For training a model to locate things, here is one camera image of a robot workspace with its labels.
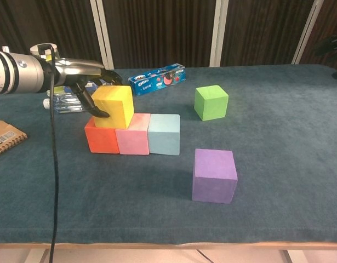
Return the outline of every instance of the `floor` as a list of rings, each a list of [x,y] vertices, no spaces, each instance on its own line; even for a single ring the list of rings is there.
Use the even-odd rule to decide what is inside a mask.
[[[231,248],[202,250],[214,263],[288,263],[279,250],[259,248]],[[48,255],[40,261],[28,249],[0,249],[0,263],[48,263]],[[305,259],[297,262],[337,263],[337,251],[304,250]],[[143,250],[143,249],[59,249],[54,263],[209,263],[196,250]]]

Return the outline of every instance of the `light blue cube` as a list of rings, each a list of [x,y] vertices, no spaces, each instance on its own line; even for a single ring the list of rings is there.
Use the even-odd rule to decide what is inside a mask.
[[[179,155],[180,116],[178,114],[152,114],[147,135],[150,153]]]

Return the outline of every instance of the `notebook spiral binding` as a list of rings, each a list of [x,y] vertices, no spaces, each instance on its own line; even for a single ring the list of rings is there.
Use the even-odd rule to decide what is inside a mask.
[[[13,139],[12,141],[8,142],[4,146],[0,147],[0,154],[7,151],[8,149],[12,148],[13,146],[19,144],[20,142],[27,139],[27,135],[20,135]]]

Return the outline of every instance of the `dark curtain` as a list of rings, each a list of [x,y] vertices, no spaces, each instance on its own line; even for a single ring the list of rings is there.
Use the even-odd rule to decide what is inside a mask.
[[[215,0],[103,0],[115,68],[208,66]]]
[[[313,0],[229,0],[221,66],[289,64]]]
[[[61,56],[101,62],[89,0],[0,0],[0,50],[30,53],[51,42]]]
[[[333,34],[337,34],[337,0],[325,0],[321,11],[317,17],[311,35],[307,42],[304,53],[302,54],[301,64],[324,64],[330,67],[337,67],[337,60],[328,62],[327,58],[331,54],[325,56],[315,56],[315,45]]]

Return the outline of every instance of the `yellow cube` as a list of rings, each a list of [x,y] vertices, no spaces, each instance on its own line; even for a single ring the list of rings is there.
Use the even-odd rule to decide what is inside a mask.
[[[110,114],[109,118],[94,117],[99,128],[127,129],[134,114],[130,86],[102,85],[92,94],[95,105]]]

